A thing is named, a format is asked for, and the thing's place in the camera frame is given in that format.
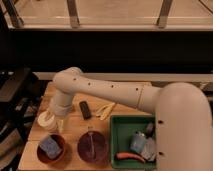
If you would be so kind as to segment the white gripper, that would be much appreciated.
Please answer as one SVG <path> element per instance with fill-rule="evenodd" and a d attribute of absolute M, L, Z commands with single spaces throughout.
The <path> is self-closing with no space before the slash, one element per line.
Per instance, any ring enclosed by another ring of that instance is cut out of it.
<path fill-rule="evenodd" d="M 56 92 L 51 98 L 49 110 L 56 116 L 66 116 L 72 109 L 72 100 L 72 95 Z M 62 133 L 64 130 L 64 118 L 56 117 L 56 120 L 58 131 Z"/>

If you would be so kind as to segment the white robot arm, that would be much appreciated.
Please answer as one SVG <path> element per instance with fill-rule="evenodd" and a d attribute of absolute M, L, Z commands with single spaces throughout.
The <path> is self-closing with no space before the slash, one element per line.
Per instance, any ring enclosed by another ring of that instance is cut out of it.
<path fill-rule="evenodd" d="M 213 114 L 196 86 L 177 82 L 163 88 L 89 79 L 71 67 L 53 77 L 50 111 L 68 114 L 75 94 L 114 101 L 155 116 L 157 171 L 213 171 Z"/>

